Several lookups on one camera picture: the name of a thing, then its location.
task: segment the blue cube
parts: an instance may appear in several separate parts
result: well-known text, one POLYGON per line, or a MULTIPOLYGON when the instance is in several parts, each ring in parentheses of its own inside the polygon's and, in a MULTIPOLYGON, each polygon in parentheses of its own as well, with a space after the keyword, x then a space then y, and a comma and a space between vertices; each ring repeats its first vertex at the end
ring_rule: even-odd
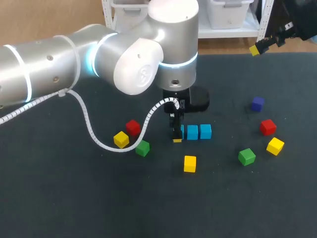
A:
POLYGON ((198 140, 198 126, 197 125, 187 126, 187 140, 198 140))
POLYGON ((184 125, 181 125, 180 130, 182 131, 182 138, 184 139, 184 125))
POLYGON ((264 105, 264 98, 255 97, 253 99, 251 109, 255 112, 260 112, 262 111, 263 105, 264 105))
POLYGON ((211 125, 210 124, 200 125, 200 139, 202 140, 211 139, 211 125))

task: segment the white shelf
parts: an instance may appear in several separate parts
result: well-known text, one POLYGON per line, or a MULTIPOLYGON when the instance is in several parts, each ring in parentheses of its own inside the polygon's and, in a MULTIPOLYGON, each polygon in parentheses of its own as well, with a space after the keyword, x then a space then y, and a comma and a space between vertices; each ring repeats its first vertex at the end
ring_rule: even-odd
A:
POLYGON ((242 28, 215 30, 210 26, 207 15, 205 0, 199 1, 199 33, 198 37, 203 38, 233 38, 233 37, 257 37, 260 25, 256 16, 248 9, 246 19, 242 28))
MULTIPOLYGON (((106 26, 112 29, 116 27, 116 17, 114 22, 111 18, 107 17, 111 15, 111 4, 110 0, 102 0, 106 26)), ((273 6, 274 0, 265 0, 265 8, 262 12, 263 18, 261 19, 261 26, 258 23, 258 20, 255 14, 252 13, 251 9, 248 9, 246 19, 244 21, 242 28, 237 29, 225 29, 225 30, 215 30, 212 29, 209 23, 209 18, 207 15, 207 1, 198 0, 200 6, 199 12, 199 35, 200 39, 202 38, 234 38, 234 37, 258 37, 258 40, 264 38, 269 16, 273 6)))

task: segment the screw hole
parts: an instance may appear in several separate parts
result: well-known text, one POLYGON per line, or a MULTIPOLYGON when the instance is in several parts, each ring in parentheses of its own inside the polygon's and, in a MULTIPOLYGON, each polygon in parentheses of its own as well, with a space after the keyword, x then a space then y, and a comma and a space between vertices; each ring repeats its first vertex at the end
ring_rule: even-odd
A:
POLYGON ((174 86, 177 86, 179 84, 179 81, 177 79, 172 80, 172 84, 174 86))

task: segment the robotic arm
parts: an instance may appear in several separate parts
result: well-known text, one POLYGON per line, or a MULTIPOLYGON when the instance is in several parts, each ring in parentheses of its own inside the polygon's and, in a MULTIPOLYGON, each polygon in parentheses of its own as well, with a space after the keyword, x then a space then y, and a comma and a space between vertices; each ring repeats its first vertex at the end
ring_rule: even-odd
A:
POLYGON ((285 45, 288 38, 299 37, 305 41, 317 35, 317 0, 283 0, 282 5, 289 23, 250 47, 253 56, 262 55, 274 44, 278 47, 285 45))
POLYGON ((164 97, 181 102, 180 110, 165 106, 174 139, 179 139, 184 113, 209 106, 208 92, 191 87, 196 81, 198 11, 197 0, 152 0, 147 18, 124 33, 95 24, 68 36, 5 45, 0 48, 0 105, 71 89, 87 77, 137 95, 156 76, 164 97))

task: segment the white storage bin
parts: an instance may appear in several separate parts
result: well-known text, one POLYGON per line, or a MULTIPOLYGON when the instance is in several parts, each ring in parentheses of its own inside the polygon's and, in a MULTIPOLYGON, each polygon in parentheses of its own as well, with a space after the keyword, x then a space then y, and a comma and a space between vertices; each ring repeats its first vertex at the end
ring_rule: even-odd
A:
POLYGON ((138 25, 148 15, 147 0, 111 0, 116 16, 117 32, 123 32, 138 25))
POLYGON ((254 0, 207 0, 212 29, 240 28, 254 0))

